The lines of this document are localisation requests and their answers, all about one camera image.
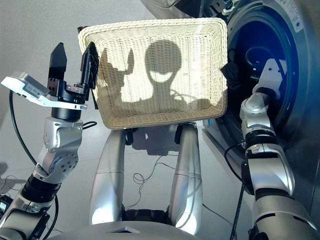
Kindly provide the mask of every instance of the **tiled floor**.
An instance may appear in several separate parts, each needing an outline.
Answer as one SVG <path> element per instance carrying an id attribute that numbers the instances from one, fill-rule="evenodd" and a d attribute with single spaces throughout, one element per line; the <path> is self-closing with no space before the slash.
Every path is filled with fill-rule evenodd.
<path id="1" fill-rule="evenodd" d="M 46 85 L 50 53 L 64 42 L 68 65 L 65 80 L 75 83 L 80 79 L 81 54 L 78 47 L 77 27 L 130 20 L 154 18 L 138 0 L 55 0 L 55 1 L 0 1 L 0 79 L 13 71 L 25 71 Z M 17 180 L 8 180 L 10 186 L 19 188 L 31 174 L 33 165 L 21 148 L 12 127 L 8 112 L 8 90 L 0 86 L 0 189 L 4 179 L 13 175 Z M 88 110 L 83 111 L 82 120 L 97 121 L 98 125 L 85 130 L 79 148 L 79 164 L 64 181 L 59 196 L 59 217 L 56 228 L 73 231 L 88 225 L 91 188 L 98 160 L 110 133 L 102 123 L 98 110 L 94 110 L 90 97 Z M 25 143 L 34 156 L 42 148 L 42 134 L 45 118 L 50 110 L 14 97 L 16 120 Z M 149 136 L 165 127 L 149 129 Z M 169 151 L 176 155 L 179 146 L 171 136 L 157 138 L 151 143 L 142 142 L 145 132 L 135 133 L 135 143 L 125 149 L 124 205 L 138 199 L 138 185 L 132 180 L 135 172 L 149 175 L 159 157 Z M 199 130 L 199 147 L 203 179 L 203 202 L 213 210 L 233 220 L 240 184 L 227 173 L 203 140 Z M 177 157 L 165 156 L 161 161 L 175 166 Z M 153 177 L 145 184 L 137 208 L 165 209 L 170 199 L 173 170 L 159 165 Z M 245 196 L 238 222 L 238 239 L 247 239 L 251 226 L 251 199 Z M 203 209 L 201 239 L 229 239 L 231 227 L 216 215 Z"/>

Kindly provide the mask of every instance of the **wicker basket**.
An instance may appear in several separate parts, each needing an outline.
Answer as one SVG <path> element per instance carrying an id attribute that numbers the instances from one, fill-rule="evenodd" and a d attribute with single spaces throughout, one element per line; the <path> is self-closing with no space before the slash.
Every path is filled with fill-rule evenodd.
<path id="1" fill-rule="evenodd" d="M 219 18 L 90 26 L 100 60 L 93 91 L 104 124 L 125 129 L 215 118 L 227 108 L 227 28 Z"/>

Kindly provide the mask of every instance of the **washing machine door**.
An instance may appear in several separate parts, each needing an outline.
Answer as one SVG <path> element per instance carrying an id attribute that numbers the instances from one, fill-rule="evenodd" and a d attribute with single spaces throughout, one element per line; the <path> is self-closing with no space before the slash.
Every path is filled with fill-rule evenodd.
<path id="1" fill-rule="evenodd" d="M 220 17 L 226 21 L 228 59 L 237 69 L 231 74 L 233 79 L 228 79 L 225 115 L 204 121 L 207 134 L 222 151 L 243 139 L 241 102 L 252 94 L 261 67 L 271 58 L 259 47 L 285 61 L 281 97 L 272 101 L 268 115 L 294 172 L 294 197 L 320 229 L 319 0 L 181 0 L 161 11 L 147 7 L 157 18 Z M 252 47 L 258 48 L 247 54 L 249 64 L 246 53 Z M 233 153 L 239 165 L 245 159 L 243 152 L 239 147 Z"/>

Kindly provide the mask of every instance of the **wire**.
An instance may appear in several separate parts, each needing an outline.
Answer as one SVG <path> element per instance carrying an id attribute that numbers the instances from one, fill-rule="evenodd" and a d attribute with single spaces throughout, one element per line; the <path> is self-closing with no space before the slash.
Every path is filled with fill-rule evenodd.
<path id="1" fill-rule="evenodd" d="M 96 121 L 88 121 L 88 122 L 86 122 L 86 123 L 84 123 L 83 124 L 83 130 L 85 130 L 85 129 L 89 129 L 89 128 L 92 128 L 93 126 L 95 126 L 95 125 L 97 125 L 98 123 L 96 122 Z"/>
<path id="2" fill-rule="evenodd" d="M 25 153 L 28 155 L 28 157 L 30 158 L 31 162 L 34 164 L 34 165 L 37 165 L 37 162 L 36 160 L 34 159 L 34 157 L 31 155 L 31 153 L 29 152 L 24 140 L 22 139 L 21 135 L 20 135 L 20 132 L 18 130 L 18 126 L 17 126 L 17 122 L 16 122 L 16 116 L 15 116 L 15 111 L 14 111 L 14 103 L 13 103 L 13 91 L 10 90 L 10 93 L 9 93 L 9 106 L 10 106 L 10 113 L 11 113 L 11 119 L 12 119 L 12 124 L 13 124 L 13 128 L 14 128 L 14 131 L 16 133 L 16 136 L 18 137 L 19 139 L 19 142 L 20 144 L 22 145 Z"/>
<path id="3" fill-rule="evenodd" d="M 11 186 L 9 185 L 9 183 L 8 183 L 8 178 L 10 178 L 10 177 L 18 180 L 18 178 L 15 177 L 15 176 L 13 176 L 13 175 L 8 175 L 8 176 L 6 176 L 6 177 L 4 178 L 4 184 L 3 184 L 3 186 L 0 188 L 0 195 L 4 195 L 4 194 L 1 193 L 1 191 L 5 188 L 5 186 L 8 186 L 9 189 L 14 190 L 14 191 L 19 191 L 19 190 L 20 190 L 20 189 L 15 189 L 15 188 L 13 188 L 13 187 L 11 187 Z"/>
<path id="4" fill-rule="evenodd" d="M 217 215 L 219 218 L 223 219 L 224 221 L 226 221 L 231 227 L 233 227 L 233 223 L 231 221 L 229 221 L 228 219 L 226 219 L 224 216 L 222 216 L 220 213 L 216 212 L 216 211 L 213 211 L 212 209 L 210 209 L 209 207 L 207 207 L 204 203 L 202 203 L 202 206 L 204 208 L 206 208 L 207 210 L 209 210 L 210 212 L 212 212 L 213 214 Z M 238 237 L 237 237 L 237 231 L 235 232 L 235 235 L 234 235 L 234 239 L 237 240 Z"/>
<path id="5" fill-rule="evenodd" d="M 59 232 L 59 233 L 63 233 L 63 231 L 61 231 L 61 230 L 59 230 L 59 229 L 57 229 L 57 228 L 53 228 L 53 230 L 52 231 L 57 231 L 57 232 Z"/>
<path id="6" fill-rule="evenodd" d="M 50 235 L 51 232 L 53 231 L 53 229 L 54 229 L 54 227 L 55 227 L 55 225 L 56 225 L 57 219 L 58 219 L 59 202 L 58 202 L 58 197 L 57 197 L 57 195 L 55 195 L 54 203 L 55 203 L 54 218 L 53 218 L 51 227 L 49 228 L 49 231 L 46 233 L 46 235 L 44 236 L 44 238 L 43 238 L 42 240 L 46 240 L 46 239 L 49 237 L 49 235 Z"/>
<path id="7" fill-rule="evenodd" d="M 278 68 L 279 68 L 279 71 L 280 71 L 280 74 L 282 76 L 282 80 L 285 80 L 286 79 L 286 74 L 285 74 L 285 71 L 284 71 L 284 68 L 282 67 L 281 63 L 280 63 L 280 60 L 278 58 L 275 57 L 274 53 L 267 47 L 265 46 L 253 46 L 251 48 L 248 49 L 248 51 L 246 51 L 245 53 L 245 61 L 250 65 L 250 66 L 254 66 L 254 64 L 252 62 L 249 61 L 249 52 L 251 52 L 252 50 L 256 50 L 256 49 L 260 49 L 260 50 L 264 50 L 265 52 L 267 52 L 270 57 L 272 57 L 276 64 L 278 65 Z"/>
<path id="8" fill-rule="evenodd" d="M 234 237 L 235 237 L 235 234 L 236 234 L 236 229 L 237 229 L 237 223 L 238 223 L 239 214 L 240 214 L 242 198 L 244 196 L 244 190 L 245 190 L 245 186 L 242 184 L 241 185 L 240 195 L 239 195 L 239 200 L 238 200 L 238 205 L 236 206 L 235 216 L 234 216 L 234 220 L 233 220 L 232 231 L 231 231 L 229 240 L 233 240 Z"/>
<path id="9" fill-rule="evenodd" d="M 31 162 L 36 166 L 37 165 L 37 161 L 34 159 L 34 157 L 32 156 L 32 154 L 30 153 L 29 149 L 27 148 L 24 140 L 22 139 L 18 126 L 17 126 L 17 122 L 16 122 L 16 116 L 15 116 L 15 110 L 14 110 L 14 101 L 13 101 L 13 94 L 14 92 L 12 90 L 10 90 L 9 92 L 9 107 L 10 107 L 10 113 L 11 113 L 11 120 L 12 120 L 12 124 L 13 124 L 13 128 L 15 130 L 16 136 L 19 139 L 20 144 L 23 147 L 23 150 L 25 151 L 25 153 L 28 155 L 28 157 L 30 158 Z M 54 218 L 53 218 L 53 222 L 51 227 L 49 228 L 49 231 L 47 232 L 47 234 L 44 236 L 43 240 L 47 239 L 48 236 L 50 235 L 50 233 L 52 232 L 53 228 L 55 227 L 55 224 L 57 222 L 57 218 L 58 218 L 58 211 L 59 211 L 59 202 L 58 202 L 58 197 L 57 195 L 55 195 L 54 198 L 54 204 L 55 204 L 55 213 L 54 213 Z"/>
<path id="10" fill-rule="evenodd" d="M 227 154 L 228 154 L 228 152 L 229 152 L 231 149 L 233 149 L 233 148 L 236 147 L 236 146 L 240 146 L 243 142 L 244 142 L 244 141 L 241 141 L 241 142 L 239 142 L 239 143 L 237 143 L 237 144 L 235 144 L 235 145 L 230 146 L 229 148 L 227 148 L 227 149 L 225 150 L 224 155 L 223 155 L 223 156 L 224 156 L 224 159 L 225 159 L 225 161 L 226 161 L 226 164 L 228 164 L 231 172 L 236 176 L 237 179 L 239 179 L 240 182 L 242 182 L 242 179 L 241 179 L 241 177 L 235 172 L 235 170 L 233 169 L 233 167 L 231 166 L 231 164 L 230 164 L 230 162 L 229 162 L 229 160 L 228 160 L 228 158 L 227 158 Z"/>
<path id="11" fill-rule="evenodd" d="M 153 169 L 152 169 L 152 171 L 151 171 L 151 174 L 150 174 L 148 177 L 145 178 L 145 177 L 144 177 L 141 173 L 139 173 L 139 172 L 136 172 L 136 173 L 134 173 L 134 174 L 132 175 L 133 181 L 134 181 L 136 184 L 140 185 L 140 186 L 139 186 L 139 190 L 138 190 L 139 198 L 138 198 L 138 200 L 137 200 L 134 204 L 129 205 L 129 206 L 126 206 L 126 207 L 125 207 L 126 209 L 130 209 L 130 208 L 136 206 L 136 205 L 140 202 L 141 196 L 142 196 L 141 190 L 143 189 L 144 184 L 145 184 L 145 183 L 152 177 L 152 175 L 154 174 L 157 165 L 160 165 L 160 164 L 161 164 L 161 165 L 164 165 L 164 166 L 166 166 L 166 167 L 168 167 L 168 168 L 171 168 L 171 169 L 173 169 L 173 170 L 176 169 L 175 167 L 172 167 L 172 166 L 170 166 L 170 165 L 168 165 L 168 164 L 166 164 L 166 163 L 164 163 L 164 162 L 159 162 L 159 160 L 160 160 L 162 157 L 163 157 L 163 156 L 160 156 L 160 157 L 155 161 L 154 166 L 153 166 Z M 229 221 L 228 219 L 226 219 L 224 216 L 222 216 L 221 214 L 213 211 L 212 209 L 210 209 L 209 207 L 207 207 L 204 203 L 203 203 L 202 205 L 203 205 L 204 208 L 206 208 L 207 210 L 209 210 L 209 211 L 212 212 L 213 214 L 217 215 L 219 218 L 223 219 L 223 220 L 226 221 L 231 227 L 233 227 L 233 223 L 232 223 L 231 221 Z M 235 231 L 235 233 L 234 233 L 233 239 L 234 239 L 234 240 L 237 240 L 237 232 L 236 232 L 236 231 Z"/>
<path id="12" fill-rule="evenodd" d="M 168 154 L 168 156 L 175 156 L 175 157 L 177 157 L 178 155 Z M 151 172 L 151 174 L 150 174 L 147 178 L 145 178 L 145 177 L 144 177 L 141 173 L 139 173 L 139 172 L 136 172 L 136 173 L 134 173 L 134 174 L 132 175 L 133 181 L 134 181 L 136 184 L 140 185 L 140 186 L 139 186 L 139 189 L 138 189 L 139 198 L 138 198 L 138 200 L 137 200 L 134 204 L 129 205 L 129 206 L 126 206 L 126 207 L 125 207 L 126 209 L 130 209 L 130 208 L 136 206 L 136 205 L 140 202 L 140 200 L 141 200 L 141 190 L 144 188 L 145 183 L 146 183 L 146 182 L 152 177 L 152 175 L 154 174 L 155 169 L 156 169 L 156 166 L 157 166 L 158 164 L 165 165 L 166 167 L 175 170 L 174 167 L 169 166 L 169 165 L 165 164 L 164 162 L 159 162 L 159 160 L 160 160 L 162 157 L 163 157 L 163 156 L 158 157 L 158 159 L 155 161 L 154 166 L 153 166 L 153 169 L 152 169 L 152 172 Z"/>

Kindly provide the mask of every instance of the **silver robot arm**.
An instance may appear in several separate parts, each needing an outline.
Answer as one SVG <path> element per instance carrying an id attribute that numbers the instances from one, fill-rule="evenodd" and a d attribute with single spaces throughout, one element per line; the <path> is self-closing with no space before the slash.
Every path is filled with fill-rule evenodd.
<path id="1" fill-rule="evenodd" d="M 26 73 L 15 72 L 2 84 L 29 101 L 52 107 L 45 121 L 43 148 L 32 175 L 0 220 L 0 239 L 33 240 L 42 235 L 49 215 L 48 209 L 65 178 L 78 163 L 82 141 L 81 110 L 86 109 L 90 89 L 95 88 L 98 54 L 93 43 L 82 56 L 81 83 L 67 85 L 64 78 L 67 58 L 63 44 L 52 52 L 48 89 Z"/>
<path id="2" fill-rule="evenodd" d="M 267 115 L 270 90 L 255 89 L 240 109 L 247 157 L 241 166 L 242 182 L 255 196 L 249 239 L 319 240 L 309 214 L 292 197 L 294 175 Z"/>

